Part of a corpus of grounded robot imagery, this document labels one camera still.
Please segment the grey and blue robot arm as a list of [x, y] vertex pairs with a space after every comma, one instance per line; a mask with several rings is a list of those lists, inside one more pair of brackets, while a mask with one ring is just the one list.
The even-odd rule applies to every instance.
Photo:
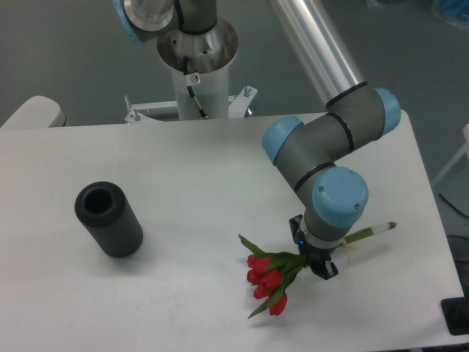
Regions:
[[[330, 279], [338, 273], [332, 252], [368, 200], [364, 179], [336, 162], [392, 131], [401, 108], [388, 90], [367, 84], [320, 1], [270, 5], [326, 112], [308, 123], [281, 118], [266, 130], [262, 146], [304, 205], [290, 222], [299, 252], [317, 276]], [[172, 71], [181, 120], [244, 115], [240, 102], [229, 100], [226, 71], [238, 38], [215, 1], [115, 1], [114, 9], [132, 41], [156, 40]]]

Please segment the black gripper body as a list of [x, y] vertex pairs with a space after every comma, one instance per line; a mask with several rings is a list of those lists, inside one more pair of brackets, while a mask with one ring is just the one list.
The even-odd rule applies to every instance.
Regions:
[[297, 245], [300, 254], [308, 258], [309, 267], [325, 267], [331, 264], [331, 255], [338, 247], [339, 240], [325, 241], [308, 231], [297, 231]]

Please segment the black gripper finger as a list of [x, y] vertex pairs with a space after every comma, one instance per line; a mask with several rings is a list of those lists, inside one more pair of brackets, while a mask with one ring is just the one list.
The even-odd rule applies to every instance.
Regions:
[[297, 216], [289, 220], [290, 231], [292, 234], [292, 239], [295, 244], [302, 244], [303, 232], [300, 229], [300, 224], [301, 224], [302, 219], [303, 219], [303, 215], [298, 214]]
[[311, 261], [309, 264], [311, 271], [322, 279], [331, 279], [338, 274], [338, 269], [330, 260]]

